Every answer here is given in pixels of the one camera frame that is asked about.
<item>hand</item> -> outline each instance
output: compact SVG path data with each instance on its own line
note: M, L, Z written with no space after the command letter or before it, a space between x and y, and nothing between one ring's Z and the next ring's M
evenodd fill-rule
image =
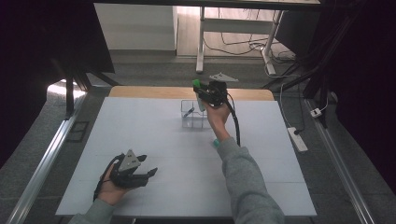
M113 170L113 165L108 169L106 176L104 178L104 183L99 191L98 198L104 201L105 203L114 205L118 203L122 196L127 193L131 189L123 189L114 185L114 183L110 180L110 173Z
M202 101L207 111L207 119L209 120L210 126L215 132L216 137L220 142L230 137L227 130L225 129L225 123L230 115L230 109L226 104L220 106L211 106L205 101Z

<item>clear plastic box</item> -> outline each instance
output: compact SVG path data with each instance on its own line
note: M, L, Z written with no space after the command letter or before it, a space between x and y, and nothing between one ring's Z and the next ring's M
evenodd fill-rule
M201 112L196 100L182 100L180 112L183 128L210 128L206 111Z

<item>white table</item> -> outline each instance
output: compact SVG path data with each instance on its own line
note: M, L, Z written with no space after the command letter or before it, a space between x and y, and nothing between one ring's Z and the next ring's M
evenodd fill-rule
M211 129L182 128L181 99L105 99L56 215L85 213L107 164L129 148L148 158L136 173L158 167L130 191L115 215L230 217L230 199ZM236 101L241 143L259 164L268 192L286 216L315 216L309 192L275 101ZM227 122L234 136L233 120Z

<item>wall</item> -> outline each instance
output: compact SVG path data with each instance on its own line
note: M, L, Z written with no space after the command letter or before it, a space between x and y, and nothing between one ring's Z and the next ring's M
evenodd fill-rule
M108 49L176 49L176 7L94 5Z

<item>black curtain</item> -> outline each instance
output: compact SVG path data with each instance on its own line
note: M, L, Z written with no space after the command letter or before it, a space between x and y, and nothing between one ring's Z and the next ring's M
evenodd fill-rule
M330 86L337 116L396 192L393 1L368 0L334 53Z
M3 165L46 102L50 84L71 71L114 68L93 3L2 0L0 30Z

